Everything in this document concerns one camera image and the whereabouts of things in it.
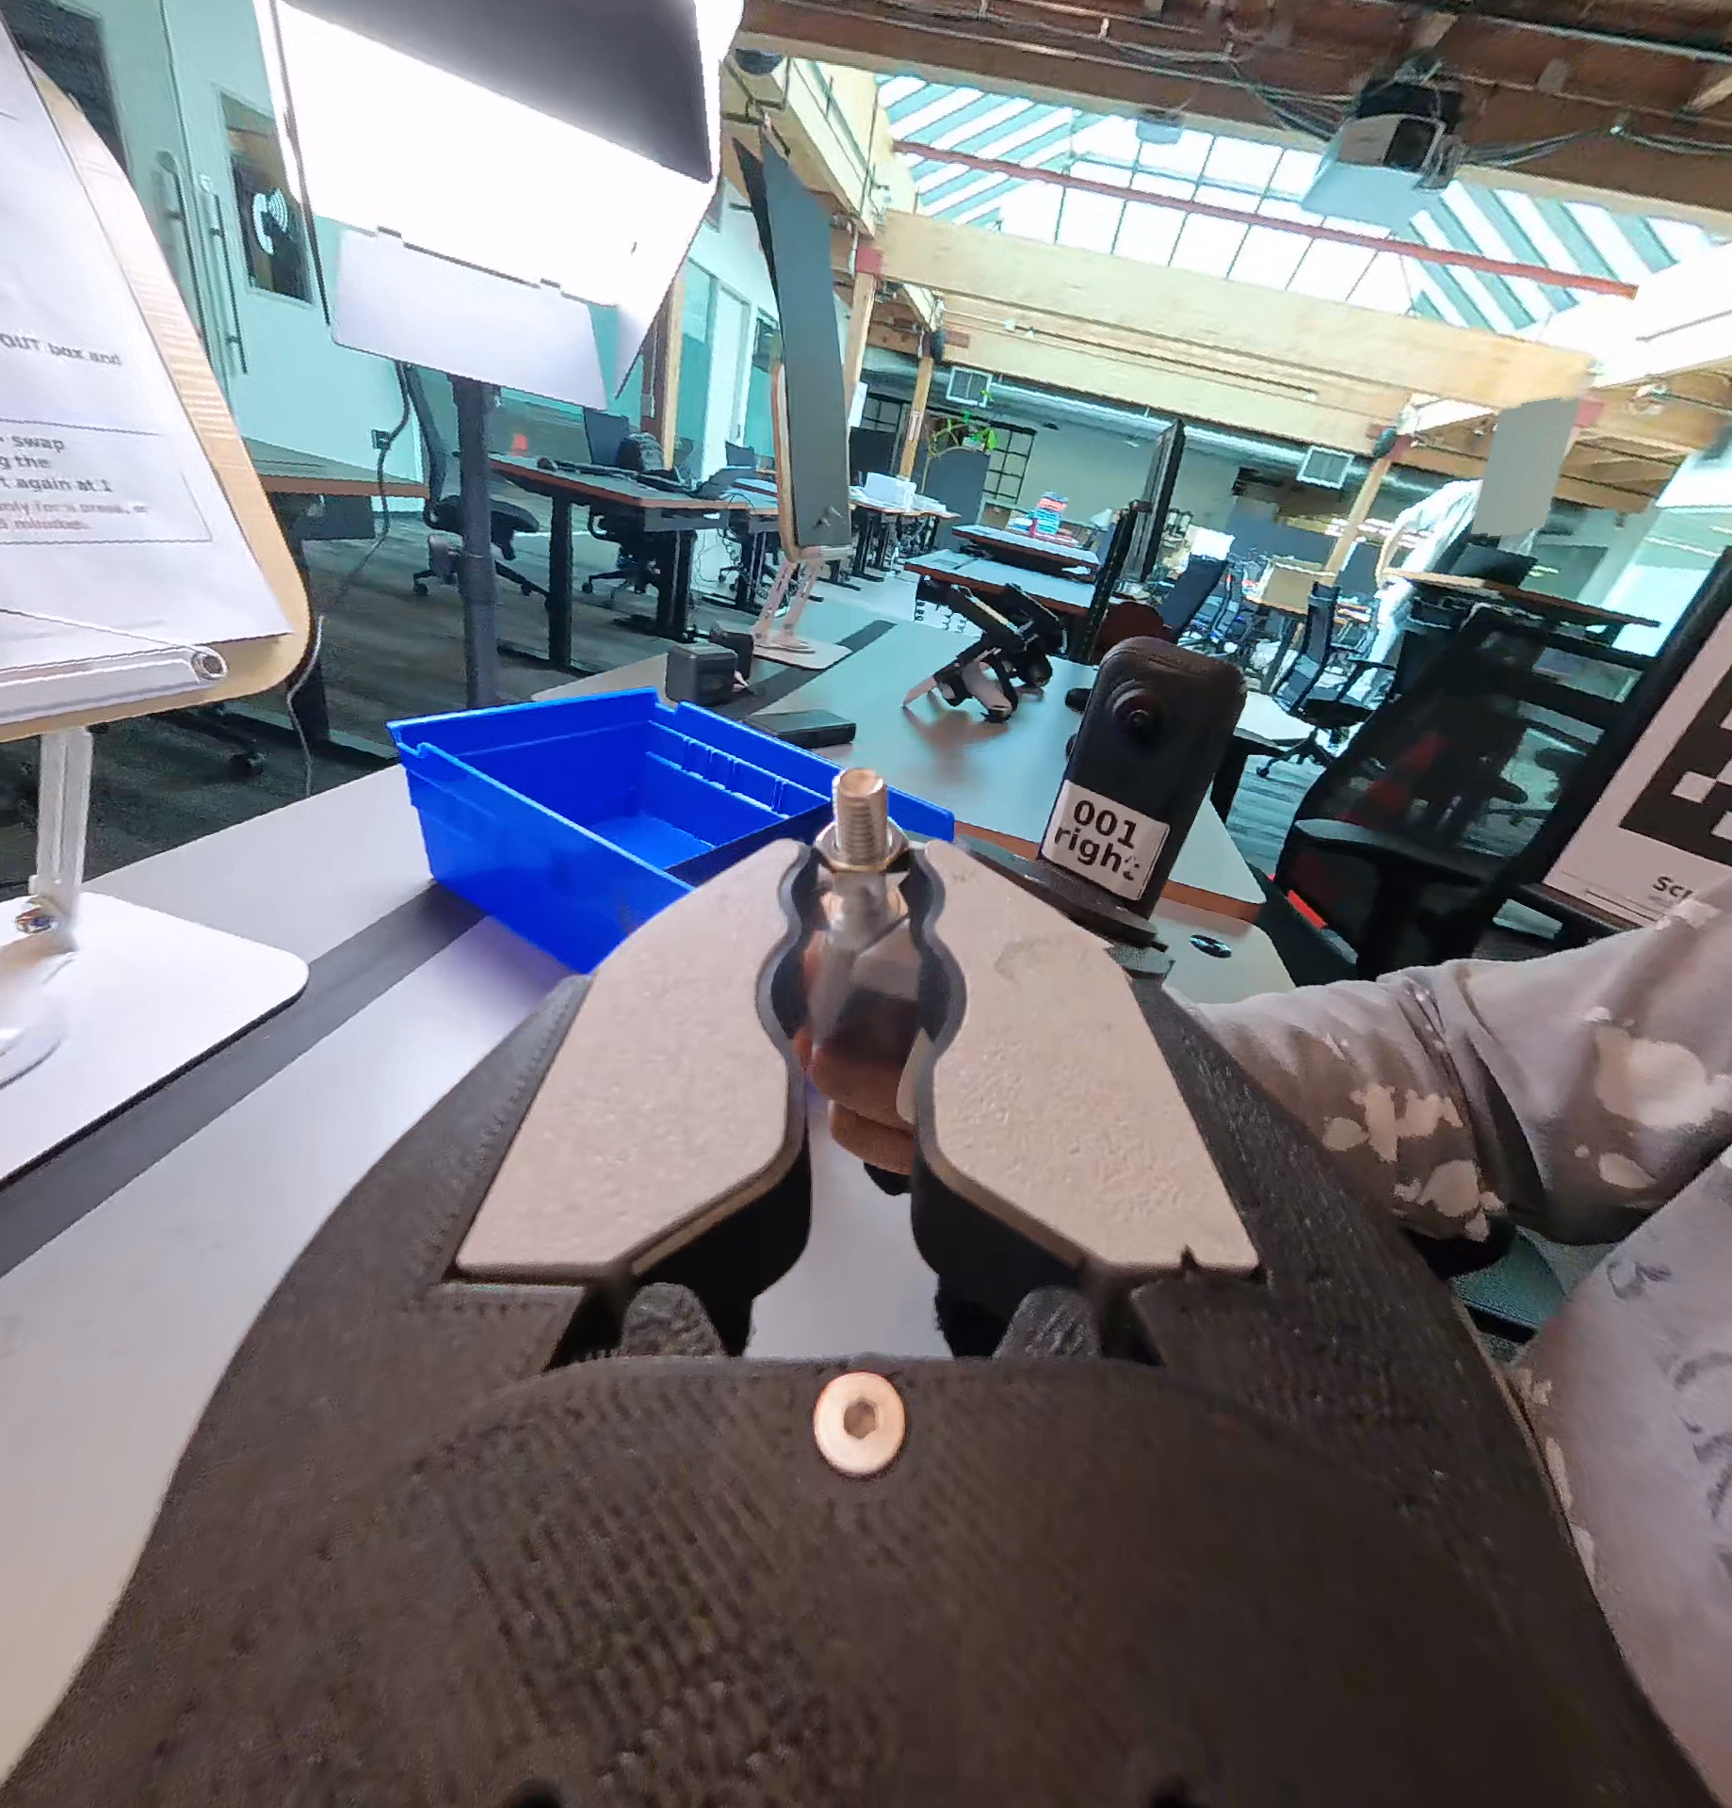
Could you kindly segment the black light stand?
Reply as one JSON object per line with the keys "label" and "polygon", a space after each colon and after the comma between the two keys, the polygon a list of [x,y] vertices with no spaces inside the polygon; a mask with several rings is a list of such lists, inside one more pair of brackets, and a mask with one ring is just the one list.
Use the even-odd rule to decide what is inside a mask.
{"label": "black light stand", "polygon": [[452,373],[456,416],[456,475],[463,521],[461,597],[465,608],[467,709],[499,705],[496,575],[492,547],[492,485],[489,457],[491,392],[483,382]]}

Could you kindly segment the person's right hand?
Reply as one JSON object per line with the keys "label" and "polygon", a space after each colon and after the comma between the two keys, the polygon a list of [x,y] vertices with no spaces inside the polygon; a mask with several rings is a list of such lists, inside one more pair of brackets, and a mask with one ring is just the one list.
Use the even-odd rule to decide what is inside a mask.
{"label": "person's right hand", "polygon": [[899,1104],[900,1068],[883,1048],[844,1037],[818,1042],[810,1027],[794,1033],[794,1049],[826,1100],[831,1142],[857,1156],[883,1191],[907,1193],[917,1144]]}

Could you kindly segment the black office chair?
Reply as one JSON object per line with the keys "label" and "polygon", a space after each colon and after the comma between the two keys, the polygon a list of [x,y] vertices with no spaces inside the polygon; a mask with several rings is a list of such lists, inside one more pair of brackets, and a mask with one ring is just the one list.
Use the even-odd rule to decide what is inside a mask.
{"label": "black office chair", "polygon": [[[429,565],[412,579],[419,597],[429,593],[430,582],[461,583],[461,560],[465,540],[463,454],[450,380],[423,366],[397,361],[402,399],[420,435],[423,483],[426,503],[423,521],[429,530]],[[511,503],[491,505],[491,538],[494,551],[494,575],[516,586],[523,597],[544,597],[537,579],[522,575],[513,557],[516,540],[537,535],[537,517]]]}
{"label": "black office chair", "polygon": [[1271,889],[1354,979],[1466,957],[1569,823],[1654,656],[1477,605],[1311,787]]}

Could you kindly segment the black tool white trim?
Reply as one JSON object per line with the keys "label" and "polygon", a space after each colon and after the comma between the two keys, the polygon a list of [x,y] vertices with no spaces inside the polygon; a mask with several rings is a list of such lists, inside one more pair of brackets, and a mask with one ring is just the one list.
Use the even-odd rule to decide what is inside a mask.
{"label": "black tool white trim", "polygon": [[942,605],[975,625],[978,642],[909,690],[903,710],[934,696],[949,709],[980,705],[985,720],[1009,720],[1025,694],[1041,692],[1051,680],[1066,631],[1061,618],[1025,590],[997,583],[978,591],[964,579],[922,577],[917,600]]}

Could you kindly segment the silver flange bolt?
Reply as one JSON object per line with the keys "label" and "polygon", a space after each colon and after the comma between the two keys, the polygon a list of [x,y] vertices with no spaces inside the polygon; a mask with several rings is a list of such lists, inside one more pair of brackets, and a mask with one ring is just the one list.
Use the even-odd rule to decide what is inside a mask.
{"label": "silver flange bolt", "polygon": [[[867,766],[843,770],[831,781],[831,823],[843,847],[885,847],[895,823],[887,781]],[[811,1036],[872,1044],[900,1069],[921,1027],[921,958],[903,897],[907,874],[909,868],[892,883],[843,890],[826,887],[816,864],[803,957]]]}

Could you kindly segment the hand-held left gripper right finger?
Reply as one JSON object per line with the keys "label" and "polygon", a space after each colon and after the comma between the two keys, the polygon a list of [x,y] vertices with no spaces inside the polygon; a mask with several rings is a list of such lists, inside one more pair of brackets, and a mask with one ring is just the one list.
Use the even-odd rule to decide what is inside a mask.
{"label": "hand-held left gripper right finger", "polygon": [[987,1359],[1035,1293],[1126,1345],[1138,1300],[1262,1291],[1223,1156],[1111,946],[944,844],[905,879],[915,1040],[909,1220],[947,1352]]}

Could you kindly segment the black monitor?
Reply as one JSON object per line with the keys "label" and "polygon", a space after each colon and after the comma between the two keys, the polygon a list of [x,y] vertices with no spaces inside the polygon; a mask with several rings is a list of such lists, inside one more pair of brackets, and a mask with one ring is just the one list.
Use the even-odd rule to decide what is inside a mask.
{"label": "black monitor", "polygon": [[1080,652],[1101,659],[1112,611],[1130,587],[1145,586],[1154,565],[1167,528],[1174,491],[1179,479],[1185,451],[1185,419],[1174,417],[1154,443],[1148,475],[1140,496],[1112,519],[1112,532],[1099,568],[1094,597],[1080,623]]}

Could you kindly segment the studio light panel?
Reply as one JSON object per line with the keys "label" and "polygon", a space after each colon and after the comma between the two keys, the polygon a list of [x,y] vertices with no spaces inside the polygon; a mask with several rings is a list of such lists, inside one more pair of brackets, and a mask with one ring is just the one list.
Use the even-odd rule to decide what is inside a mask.
{"label": "studio light panel", "polygon": [[718,187],[743,11],[254,5],[335,343],[601,407]]}

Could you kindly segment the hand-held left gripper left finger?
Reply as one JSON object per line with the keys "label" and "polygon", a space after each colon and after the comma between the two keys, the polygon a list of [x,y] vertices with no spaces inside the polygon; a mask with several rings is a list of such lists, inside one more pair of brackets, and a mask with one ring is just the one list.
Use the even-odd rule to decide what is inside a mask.
{"label": "hand-held left gripper left finger", "polygon": [[758,849],[589,974],[456,1250],[461,1280],[616,1305],[671,1283],[746,1351],[811,1222],[803,1073],[772,992],[810,855]]}

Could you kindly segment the wooden desk black legs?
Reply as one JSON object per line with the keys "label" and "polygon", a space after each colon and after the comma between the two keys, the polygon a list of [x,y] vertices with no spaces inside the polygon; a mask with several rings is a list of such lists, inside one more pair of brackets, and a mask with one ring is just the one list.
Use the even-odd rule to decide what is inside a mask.
{"label": "wooden desk black legs", "polygon": [[576,664],[576,508],[623,511],[644,519],[644,532],[665,536],[671,542],[665,561],[665,590],[651,622],[651,631],[667,644],[690,644],[696,634],[690,628],[692,609],[692,538],[701,530],[735,528],[752,535],[773,535],[780,527],[777,505],[746,494],[702,496],[648,487],[630,473],[606,473],[601,476],[577,469],[541,467],[513,459],[491,459],[496,479],[529,492],[544,494],[552,503],[552,532],[547,553],[546,600],[546,653],[544,667],[570,677],[587,677],[586,667]]}

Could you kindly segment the black bin divider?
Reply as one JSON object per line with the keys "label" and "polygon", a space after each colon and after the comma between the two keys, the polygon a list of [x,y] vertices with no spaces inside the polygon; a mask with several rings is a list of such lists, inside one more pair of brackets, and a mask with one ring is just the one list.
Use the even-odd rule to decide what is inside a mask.
{"label": "black bin divider", "polygon": [[684,887],[701,887],[711,878],[737,868],[743,860],[752,858],[763,847],[772,847],[781,841],[810,847],[818,832],[830,823],[831,806],[816,803],[810,809],[799,812],[798,815],[750,830],[747,833],[737,836],[728,841],[720,841],[708,847],[696,847],[692,851],[674,855],[673,860],[660,858],[657,865],[660,871],[673,876]]}

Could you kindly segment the ceiling projector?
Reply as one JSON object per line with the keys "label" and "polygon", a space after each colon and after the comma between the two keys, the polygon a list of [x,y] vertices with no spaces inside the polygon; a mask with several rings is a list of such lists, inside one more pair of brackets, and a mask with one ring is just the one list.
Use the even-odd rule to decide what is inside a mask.
{"label": "ceiling projector", "polygon": [[1301,207],[1328,223],[1395,236],[1442,195],[1463,160],[1462,87],[1371,80],[1324,146]]}

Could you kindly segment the blue plastic bin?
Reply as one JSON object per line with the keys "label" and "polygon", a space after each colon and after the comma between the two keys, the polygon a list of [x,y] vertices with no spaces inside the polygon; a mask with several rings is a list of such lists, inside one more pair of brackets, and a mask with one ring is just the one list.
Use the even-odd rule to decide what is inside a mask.
{"label": "blue plastic bin", "polygon": [[723,874],[660,858],[816,803],[838,768],[746,720],[657,690],[394,720],[432,878],[576,972]]}

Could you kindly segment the person's right forearm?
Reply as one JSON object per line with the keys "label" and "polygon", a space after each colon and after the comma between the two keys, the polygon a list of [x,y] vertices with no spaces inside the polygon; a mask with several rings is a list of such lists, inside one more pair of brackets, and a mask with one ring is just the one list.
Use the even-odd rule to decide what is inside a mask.
{"label": "person's right forearm", "polygon": [[1586,946],[1193,1015],[1430,1240],[1611,1245],[1686,1196],[1732,1210],[1732,874]]}

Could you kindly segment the black display on easel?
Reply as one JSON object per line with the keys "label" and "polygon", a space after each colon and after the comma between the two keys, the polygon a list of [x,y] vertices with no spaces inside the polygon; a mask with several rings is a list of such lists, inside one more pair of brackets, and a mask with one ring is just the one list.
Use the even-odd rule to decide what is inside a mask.
{"label": "black display on easel", "polygon": [[770,664],[821,673],[849,649],[803,634],[826,570],[854,549],[849,469],[850,392],[831,291],[828,209],[770,144],[735,147],[780,304],[780,358],[770,386],[781,564],[752,644]]}

